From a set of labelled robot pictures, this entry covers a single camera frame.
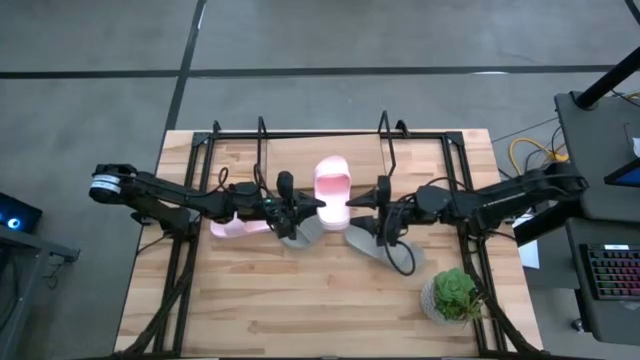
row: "pink slipper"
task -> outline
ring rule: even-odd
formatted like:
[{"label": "pink slipper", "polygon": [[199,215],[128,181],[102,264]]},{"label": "pink slipper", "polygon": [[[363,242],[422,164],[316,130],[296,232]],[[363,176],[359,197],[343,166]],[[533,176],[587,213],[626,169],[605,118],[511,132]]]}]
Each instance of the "pink slipper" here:
[{"label": "pink slipper", "polygon": [[351,191],[349,165],[342,156],[322,160],[313,174],[314,196],[327,203],[318,208],[318,217],[325,230],[338,231],[349,226],[351,218],[346,202]]},{"label": "pink slipper", "polygon": [[268,232],[269,225],[266,221],[247,221],[238,219],[238,213],[233,214],[233,220],[226,224],[211,222],[209,226],[211,233],[221,239],[231,239],[250,234]]}]

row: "butcher block tabletop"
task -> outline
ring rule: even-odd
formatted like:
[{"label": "butcher block tabletop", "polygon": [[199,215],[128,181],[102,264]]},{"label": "butcher block tabletop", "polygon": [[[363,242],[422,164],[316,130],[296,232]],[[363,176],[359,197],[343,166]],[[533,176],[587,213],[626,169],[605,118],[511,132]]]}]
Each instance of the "butcher block tabletop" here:
[{"label": "butcher block tabletop", "polygon": [[[456,131],[464,136],[474,187],[500,181],[488,131]],[[167,132],[157,170],[159,178],[184,182],[193,133]],[[331,141],[340,139],[332,137]],[[332,143],[326,146],[340,148]],[[388,170],[387,140],[382,140],[381,146]],[[440,141],[394,140],[394,147],[397,167],[391,178],[392,199],[415,192],[430,179],[446,175]],[[198,156],[194,188],[199,186],[203,153],[204,147]],[[457,178],[462,179],[455,150],[453,155]],[[223,167],[229,168],[227,183],[252,181],[255,160],[256,140],[216,140],[208,189],[215,188],[218,172]],[[435,185],[446,188],[447,182]],[[354,209],[352,216],[367,212],[371,210]],[[452,226],[409,228],[403,240],[422,246],[426,263],[415,274],[405,277],[350,248],[340,233],[326,233],[311,248],[292,249],[285,247],[273,233],[217,239],[209,225],[208,220],[202,222],[182,356],[478,354],[471,324],[438,325],[424,315],[420,306],[420,290],[427,280],[440,271],[462,268],[456,229]],[[511,233],[506,226],[500,230]],[[159,227],[147,226],[139,246],[161,236]],[[184,256],[187,244],[183,246]],[[506,238],[493,237],[487,242],[487,251],[500,306],[525,338],[541,348],[516,244]],[[129,346],[160,306],[170,252],[171,240],[167,239],[137,257],[115,350]],[[165,347],[170,347],[173,339],[177,308],[174,307],[169,317]],[[484,321],[489,348],[495,349],[489,320]]]}]

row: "gray floor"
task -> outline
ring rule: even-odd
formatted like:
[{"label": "gray floor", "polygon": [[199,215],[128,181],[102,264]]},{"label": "gray floor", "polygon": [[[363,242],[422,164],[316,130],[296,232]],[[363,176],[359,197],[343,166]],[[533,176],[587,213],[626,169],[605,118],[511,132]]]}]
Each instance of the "gray floor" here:
[{"label": "gray floor", "polygon": [[[0,3],[0,71],[180,66],[195,0]],[[638,45],[622,0],[210,1],[193,68],[613,64]],[[488,128],[499,138],[555,116],[553,95],[601,74],[190,79],[178,129],[371,128],[383,109],[414,128]],[[39,233],[82,249],[42,287],[24,359],[108,354],[139,227],[87,196],[99,162],[153,170],[174,79],[0,80],[0,191],[45,212]],[[634,76],[619,87],[640,88]],[[557,122],[518,136],[547,143]],[[501,168],[511,136],[494,144]],[[520,164],[532,149],[518,146]],[[628,359],[635,348],[575,334],[568,291],[531,288],[545,348]]]}]

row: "keyboard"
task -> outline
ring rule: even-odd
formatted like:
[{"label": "keyboard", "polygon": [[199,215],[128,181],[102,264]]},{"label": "keyboard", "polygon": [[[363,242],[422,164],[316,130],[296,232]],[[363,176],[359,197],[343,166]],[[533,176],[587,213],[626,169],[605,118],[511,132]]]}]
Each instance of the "keyboard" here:
[{"label": "keyboard", "polygon": [[581,245],[598,300],[640,300],[640,246]]}]

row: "white pot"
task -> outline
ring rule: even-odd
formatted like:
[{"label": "white pot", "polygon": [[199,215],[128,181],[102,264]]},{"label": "white pot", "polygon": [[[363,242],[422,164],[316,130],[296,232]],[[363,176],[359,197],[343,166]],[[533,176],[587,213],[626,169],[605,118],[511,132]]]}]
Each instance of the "white pot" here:
[{"label": "white pot", "polygon": [[436,290],[435,283],[432,280],[427,281],[420,292],[420,303],[422,304],[422,311],[429,317],[429,319],[435,321],[440,325],[454,325],[464,324],[462,320],[447,320],[440,311],[436,309]]}]

